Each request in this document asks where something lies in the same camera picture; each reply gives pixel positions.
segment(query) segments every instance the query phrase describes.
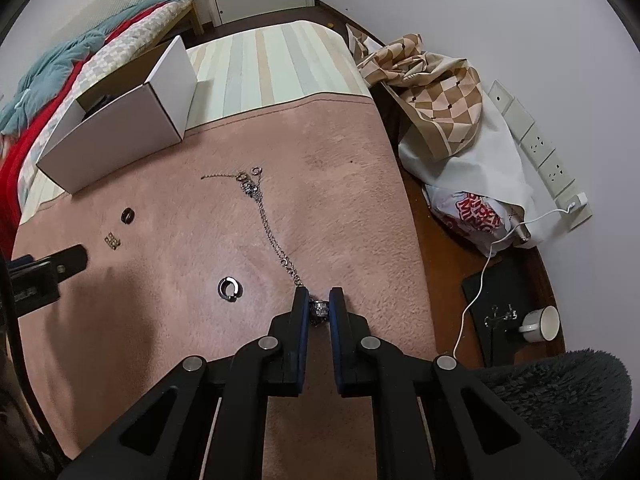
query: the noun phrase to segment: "gray fuzzy cushion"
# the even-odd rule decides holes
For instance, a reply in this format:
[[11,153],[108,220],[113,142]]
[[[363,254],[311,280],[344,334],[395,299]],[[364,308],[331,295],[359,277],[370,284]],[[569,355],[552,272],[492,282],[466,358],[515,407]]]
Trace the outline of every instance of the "gray fuzzy cushion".
[[631,379],[606,352],[567,352],[473,373],[571,462],[582,480],[599,478],[625,442]]

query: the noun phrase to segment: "white cardboard box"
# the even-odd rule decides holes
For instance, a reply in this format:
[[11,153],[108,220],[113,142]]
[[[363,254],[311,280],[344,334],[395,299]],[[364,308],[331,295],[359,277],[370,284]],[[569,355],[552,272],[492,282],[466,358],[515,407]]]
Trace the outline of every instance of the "white cardboard box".
[[[196,74],[177,36],[123,65],[75,99],[37,167],[69,193],[181,142]],[[105,95],[118,96],[85,120]]]

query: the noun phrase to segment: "jewelry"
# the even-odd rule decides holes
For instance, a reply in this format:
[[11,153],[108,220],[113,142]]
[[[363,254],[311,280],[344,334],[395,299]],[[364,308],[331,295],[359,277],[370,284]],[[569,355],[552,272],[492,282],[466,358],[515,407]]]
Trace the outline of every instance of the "jewelry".
[[122,215],[120,216],[120,220],[122,220],[123,224],[127,224],[129,225],[131,222],[133,222],[133,219],[136,217],[136,213],[133,211],[132,208],[127,207],[123,212]]
[[[234,288],[234,291],[229,294],[227,289],[231,285]],[[233,303],[240,296],[242,296],[242,285],[238,283],[238,280],[232,278],[231,276],[227,276],[226,278],[222,278],[220,283],[218,283],[218,294],[220,298],[228,301],[229,303]]]
[[[262,199],[264,195],[262,194],[262,189],[260,188],[260,183],[262,181],[262,168],[260,166],[254,166],[251,168],[251,175],[249,175],[246,171],[239,171],[238,173],[212,173],[206,174],[200,177],[201,180],[205,178],[234,178],[236,182],[240,183],[240,187],[242,191],[244,191],[245,195],[249,198],[253,198],[255,203],[258,205],[258,212],[260,213],[260,219],[262,220],[262,227],[264,228],[264,232],[267,235],[267,239],[273,248],[273,251],[276,253],[276,256],[280,260],[280,265],[287,271],[291,279],[293,280],[293,284],[295,286],[304,286],[296,266],[291,261],[291,258],[287,256],[285,251],[282,249],[278,241],[276,240],[273,231],[271,230],[271,226],[269,225],[269,220],[267,219],[267,213],[264,210],[264,203]],[[329,317],[328,315],[328,303],[326,301],[318,301],[315,298],[311,299],[309,305],[310,312],[310,320],[312,324],[321,324],[326,321]]]
[[273,247],[273,251],[276,253],[276,256],[280,260],[280,265],[284,267],[287,273],[289,273],[289,276],[291,276],[291,278],[293,279],[293,284],[295,286],[304,286],[302,284],[302,280],[300,280],[300,276],[298,275],[298,271],[296,270],[296,267],[294,266],[291,259],[285,254],[284,250],[282,250],[282,247],[280,247],[280,244],[278,243],[275,236],[273,235],[273,231],[271,230],[269,221],[267,220],[267,213],[265,213],[264,211],[264,203],[262,202],[262,190],[260,189],[260,181],[262,180],[262,168],[260,168],[259,166],[255,166],[254,168],[251,169],[251,174],[257,177],[255,182],[249,176],[249,174],[245,171],[239,171],[239,173],[235,173],[235,174],[231,174],[231,173],[208,174],[208,175],[203,175],[200,179],[203,180],[205,178],[214,178],[214,177],[221,176],[221,177],[234,178],[240,183],[240,186],[242,187],[242,191],[244,191],[244,193],[250,198],[253,198],[258,205],[258,212],[260,213],[260,219],[262,220],[262,226],[264,227],[264,232],[267,235],[267,238],[269,240],[269,243],[271,244],[271,247]]
[[120,246],[120,240],[118,240],[113,233],[109,233],[104,237],[104,241],[114,251]]
[[518,319],[518,311],[514,310],[511,304],[508,305],[508,311],[503,316],[498,316],[498,307],[492,307],[493,317],[486,316],[484,318],[484,326],[487,328],[496,328],[503,321],[512,321]]

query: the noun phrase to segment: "white cup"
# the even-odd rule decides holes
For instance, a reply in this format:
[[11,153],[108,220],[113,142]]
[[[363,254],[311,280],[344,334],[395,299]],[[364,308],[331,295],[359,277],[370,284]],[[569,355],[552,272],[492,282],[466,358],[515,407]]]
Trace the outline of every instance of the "white cup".
[[546,306],[529,312],[518,332],[530,343],[551,341],[560,330],[560,315],[554,306]]

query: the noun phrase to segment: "brown checkered fabric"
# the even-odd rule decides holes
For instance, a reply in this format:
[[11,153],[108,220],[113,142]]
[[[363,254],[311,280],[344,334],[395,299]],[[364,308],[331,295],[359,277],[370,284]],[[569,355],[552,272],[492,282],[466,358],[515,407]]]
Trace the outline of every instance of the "brown checkered fabric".
[[[482,113],[480,77],[463,58],[423,52],[420,34],[369,52],[364,32],[349,27],[353,57],[369,86],[382,82],[418,128],[436,160],[474,138]],[[395,88],[406,88],[398,94]]]

